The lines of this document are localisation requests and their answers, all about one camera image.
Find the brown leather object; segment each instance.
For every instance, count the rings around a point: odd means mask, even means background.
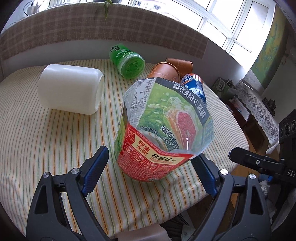
[[[161,77],[166,80],[180,83],[180,73],[175,66],[170,63],[160,62],[154,66],[147,78]]]
[[[193,65],[191,61],[175,59],[175,58],[166,58],[165,61],[177,68],[177,70],[180,73],[181,79],[184,77],[184,75],[192,73]]]

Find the painting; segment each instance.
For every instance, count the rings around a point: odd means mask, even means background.
[[[276,6],[274,19],[265,44],[251,67],[264,89],[275,75],[286,50],[288,30],[285,25],[286,17]]]

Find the silver bolt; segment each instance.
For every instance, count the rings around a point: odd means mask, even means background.
[[[221,170],[220,170],[220,173],[221,173],[222,175],[227,175],[227,174],[228,174],[228,171],[227,171],[226,169],[221,169]]]
[[[71,170],[71,173],[72,174],[77,174],[79,172],[79,168],[73,168],[72,170]]]
[[[253,174],[253,173],[251,173],[251,174],[249,174],[249,178],[251,178],[251,179],[256,179],[256,175]]]
[[[47,178],[47,177],[49,177],[49,172],[45,172],[45,173],[43,173],[42,177],[43,177],[43,178]]]

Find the green bottle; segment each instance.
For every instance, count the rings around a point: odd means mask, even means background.
[[[119,73],[127,79],[137,78],[145,68],[145,60],[142,56],[129,50],[123,44],[111,47],[109,57]]]

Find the lace doily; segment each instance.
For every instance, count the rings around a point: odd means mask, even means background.
[[[238,82],[235,87],[237,88],[237,96],[251,111],[258,124],[262,127],[269,143],[274,143],[279,139],[279,127],[275,119],[269,113],[267,108],[262,102],[261,96],[245,85],[243,82]]]

